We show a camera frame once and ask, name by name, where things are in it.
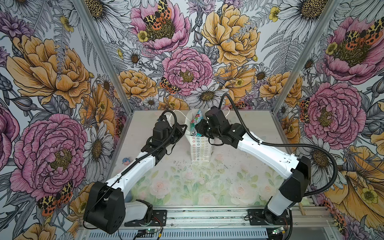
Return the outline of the teal snack packet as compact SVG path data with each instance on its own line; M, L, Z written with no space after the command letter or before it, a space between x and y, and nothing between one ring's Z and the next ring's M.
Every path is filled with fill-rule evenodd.
M203 114L201 110L198 110L197 113L194 115L193 119L191 120L190 123L190 133L191 136L194 137L201 137L202 135L197 132L196 125L201 122L203 119Z

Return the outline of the white printed paper bag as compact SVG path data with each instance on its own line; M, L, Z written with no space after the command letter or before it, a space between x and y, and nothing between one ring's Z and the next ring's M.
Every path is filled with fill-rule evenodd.
M213 143L213 140L209 140L207 137L198 135L196 128L192 125L196 125L196 120L205 120L205 113L208 109L192 109L187 111L173 110L177 117L181 117L182 125L187 126L184 136L190 144L190 156L192 162L209 162L213 154L214 146L209 143Z

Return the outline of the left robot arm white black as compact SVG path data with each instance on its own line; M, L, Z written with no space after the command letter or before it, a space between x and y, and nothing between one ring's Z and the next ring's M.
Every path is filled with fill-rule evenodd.
M84 223L108 234L129 222L149 225L154 219L153 205L144 200L126 203L125 199L135 184L167 154L168 146L175 146L185 135L187 128L178 123L174 112L163 111L137 158L111 179L91 187Z

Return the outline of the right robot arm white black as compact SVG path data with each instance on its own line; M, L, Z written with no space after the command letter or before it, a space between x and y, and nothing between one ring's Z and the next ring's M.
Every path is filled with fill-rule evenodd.
M217 107L205 113L205 118L196 125L196 131L209 140L219 139L223 144L255 157L283 179L263 211L256 215L257 219L275 224L286 215L289 208L302 201L310 183L309 159L289 155L269 146L247 129L243 121L231 124Z

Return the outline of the wooden mallet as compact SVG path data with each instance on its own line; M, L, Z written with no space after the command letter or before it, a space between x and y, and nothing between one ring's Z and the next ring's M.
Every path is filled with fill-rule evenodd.
M300 209L300 212L301 212L302 216L305 216L306 212L304 210L303 204L302 203L298 203L298 206L299 206L299 209Z

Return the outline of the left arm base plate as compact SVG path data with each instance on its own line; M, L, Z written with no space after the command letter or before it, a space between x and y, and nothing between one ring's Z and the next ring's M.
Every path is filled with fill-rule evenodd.
M165 227L167 223L167 210L152 210L145 214L141 220L125 222L125 227Z

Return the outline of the aluminium frame rail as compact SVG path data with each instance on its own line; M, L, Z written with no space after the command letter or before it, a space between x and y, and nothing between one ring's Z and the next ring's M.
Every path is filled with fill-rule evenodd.
M304 206L302 216L299 206L289 211L291 223L288 226L251 226L248 209L263 209L258 206L154 206L153 210L167 210L165 229L214 229L214 228L277 228L294 226L298 228L333 227L334 221L324 207Z

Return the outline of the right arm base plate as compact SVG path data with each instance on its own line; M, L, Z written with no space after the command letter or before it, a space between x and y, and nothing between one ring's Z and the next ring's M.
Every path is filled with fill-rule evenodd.
M247 217L251 226L288 226L291 223L288 210L284 210L280 216L277 216L269 210L248 209Z

